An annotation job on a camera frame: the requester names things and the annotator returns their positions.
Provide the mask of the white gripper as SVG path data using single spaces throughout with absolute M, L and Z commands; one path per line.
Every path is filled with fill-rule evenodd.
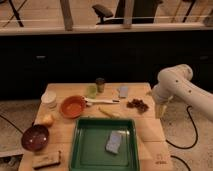
M 172 93 L 162 87 L 154 87 L 152 89 L 152 97 L 156 103 L 155 117 L 160 119 L 163 117 L 167 109 L 166 103 L 168 103 L 172 98 Z

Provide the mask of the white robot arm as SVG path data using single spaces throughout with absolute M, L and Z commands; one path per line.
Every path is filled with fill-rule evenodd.
M 168 102 L 178 96 L 213 122 L 213 94 L 191 83 L 192 77 L 193 70 L 187 64 L 168 67 L 158 73 L 158 83 L 151 92 L 156 118 L 162 118 Z

